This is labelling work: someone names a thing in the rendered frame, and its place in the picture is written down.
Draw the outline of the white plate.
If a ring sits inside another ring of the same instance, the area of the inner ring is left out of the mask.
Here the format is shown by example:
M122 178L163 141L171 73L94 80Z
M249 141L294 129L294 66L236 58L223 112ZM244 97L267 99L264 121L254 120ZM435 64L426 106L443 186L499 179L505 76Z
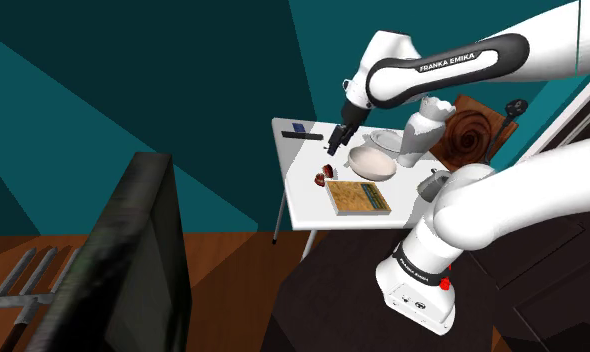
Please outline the white plate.
M371 141L391 158L400 155L402 137L392 130L375 130L370 134Z

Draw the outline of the white bowl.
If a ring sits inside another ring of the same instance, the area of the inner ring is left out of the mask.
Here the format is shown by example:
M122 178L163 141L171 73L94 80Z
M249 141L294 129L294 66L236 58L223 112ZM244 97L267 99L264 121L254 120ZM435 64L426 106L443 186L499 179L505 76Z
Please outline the white bowl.
M371 181L386 181L397 172L396 162L385 153L367 146L349 151L350 168L359 176Z

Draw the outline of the black remote control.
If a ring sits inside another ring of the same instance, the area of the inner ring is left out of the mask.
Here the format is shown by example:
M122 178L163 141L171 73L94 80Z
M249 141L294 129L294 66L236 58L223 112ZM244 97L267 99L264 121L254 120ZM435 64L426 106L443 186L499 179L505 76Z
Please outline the black remote control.
M281 131L284 138L302 139L302 140L323 140L322 134L295 132L295 131Z

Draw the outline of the white vase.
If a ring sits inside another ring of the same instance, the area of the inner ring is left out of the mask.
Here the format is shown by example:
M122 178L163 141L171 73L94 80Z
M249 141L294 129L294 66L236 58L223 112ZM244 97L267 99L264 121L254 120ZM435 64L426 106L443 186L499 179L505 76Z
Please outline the white vase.
M446 121L456 112L450 102L437 97L423 97L420 108L408 119L403 136L398 163L413 167L444 135Z

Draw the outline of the tan book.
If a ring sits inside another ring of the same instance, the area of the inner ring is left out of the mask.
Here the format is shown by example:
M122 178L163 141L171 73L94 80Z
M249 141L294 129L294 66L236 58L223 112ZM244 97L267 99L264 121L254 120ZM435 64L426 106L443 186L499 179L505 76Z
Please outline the tan book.
M328 180L325 188L337 215L388 215L391 207L374 182Z

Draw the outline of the white folding table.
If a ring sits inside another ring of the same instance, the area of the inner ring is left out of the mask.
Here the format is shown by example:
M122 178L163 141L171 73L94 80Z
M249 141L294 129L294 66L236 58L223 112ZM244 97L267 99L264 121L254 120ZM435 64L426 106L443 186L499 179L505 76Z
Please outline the white folding table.
M309 253L316 234L327 230L361 229L402 229L412 228L422 216L428 203L417 193L417 186L432 174L434 169L445 166L431 153L426 153L412 168L397 167L396 174L377 184L382 196L388 202L388 215L345 215L335 213L328 192L314 183L322 167L329 164L335 168L340 181L359 181L361 178L346 166L349 150L360 145L371 144L370 133L374 127L360 127L346 146L341 146L331 156L327 153L328 138L333 123L305 121L303 126L309 133L321 134L321 141L290 139L282 136L291 131L295 121L275 117L271 120L279 165L284 184L281 206L289 211L291 225L295 230L310 233L304 252Z

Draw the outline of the grey cup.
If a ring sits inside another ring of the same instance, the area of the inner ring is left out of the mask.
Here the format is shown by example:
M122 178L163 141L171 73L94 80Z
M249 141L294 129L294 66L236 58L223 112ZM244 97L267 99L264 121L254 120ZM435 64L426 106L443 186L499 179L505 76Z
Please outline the grey cup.
M450 176L449 171L432 169L431 174L417 186L417 193L424 201L431 203Z

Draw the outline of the brown wooden board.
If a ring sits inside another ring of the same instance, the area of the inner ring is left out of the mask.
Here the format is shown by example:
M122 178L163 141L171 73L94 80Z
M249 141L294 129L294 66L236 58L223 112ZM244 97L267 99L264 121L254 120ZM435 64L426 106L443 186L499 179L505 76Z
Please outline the brown wooden board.
M470 96L459 94L456 113L446 121L441 139L429 151L450 171L480 162L505 117Z

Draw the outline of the dark robot stand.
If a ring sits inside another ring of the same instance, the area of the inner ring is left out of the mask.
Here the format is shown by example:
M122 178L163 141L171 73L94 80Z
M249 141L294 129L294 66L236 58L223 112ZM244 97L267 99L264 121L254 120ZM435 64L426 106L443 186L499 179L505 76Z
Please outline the dark robot stand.
M388 308L377 286L377 264L403 237L328 234L282 282L261 352L590 352L590 213L462 254L441 336Z

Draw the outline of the white framed window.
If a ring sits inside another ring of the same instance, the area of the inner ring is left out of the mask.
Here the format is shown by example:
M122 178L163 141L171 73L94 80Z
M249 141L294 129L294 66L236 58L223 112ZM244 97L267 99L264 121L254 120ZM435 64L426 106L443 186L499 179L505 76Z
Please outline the white framed window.
M566 125L581 111L581 109L590 101L590 82L577 94L574 99L565 107L565 109L547 125L544 132L536 141L518 158L522 162L529 157L540 153L555 136L561 132Z

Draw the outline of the dark flat screen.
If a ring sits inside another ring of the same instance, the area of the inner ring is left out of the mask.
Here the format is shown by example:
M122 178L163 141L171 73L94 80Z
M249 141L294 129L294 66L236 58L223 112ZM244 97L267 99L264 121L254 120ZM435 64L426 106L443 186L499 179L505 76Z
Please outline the dark flat screen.
M138 152L24 352L185 352L191 307L172 157Z

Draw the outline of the grey metal rack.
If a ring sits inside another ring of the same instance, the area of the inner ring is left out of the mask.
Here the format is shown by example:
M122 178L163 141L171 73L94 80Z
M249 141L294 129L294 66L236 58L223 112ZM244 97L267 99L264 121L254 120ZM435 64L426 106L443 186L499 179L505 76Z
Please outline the grey metal rack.
M41 281L44 273L55 259L58 249L56 247L49 249L37 267L31 273L27 282L21 288L19 293L17 295L10 295L10 289L14 286L27 266L31 263L32 259L37 253L37 248L33 247L27 250L16 263L11 272L6 276L0 285L0 309L20 308L20 313L14 321L11 331L1 345L0 352L13 352L22 334L32 322L39 308L42 305L50 305L52 303L56 292L58 291L80 250L81 247L78 247L72 252L52 289L49 292L43 294L34 294L33 290Z

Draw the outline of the black long-handled kitchen tool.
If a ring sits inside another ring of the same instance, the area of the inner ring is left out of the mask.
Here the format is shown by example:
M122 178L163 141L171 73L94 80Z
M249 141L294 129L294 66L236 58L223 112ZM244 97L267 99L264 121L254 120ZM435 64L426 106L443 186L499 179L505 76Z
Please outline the black long-handled kitchen tool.
M502 122L501 126L499 127L497 133L491 139L491 141L490 141L490 143L488 145L488 148L487 148L487 150L486 150L486 152L484 154L484 157L482 159L482 163L483 164L485 164L485 165L489 165L490 164L490 157L489 157L489 155L491 153L491 150L492 150L493 146L495 145L495 143L497 142L497 140L501 136L502 132L517 117L519 117L522 114L524 114L526 112L527 108L528 108L528 102L526 100L523 100L523 99L515 99L515 100L510 101L509 103L506 104L506 106L505 106L506 117L505 117L504 121Z

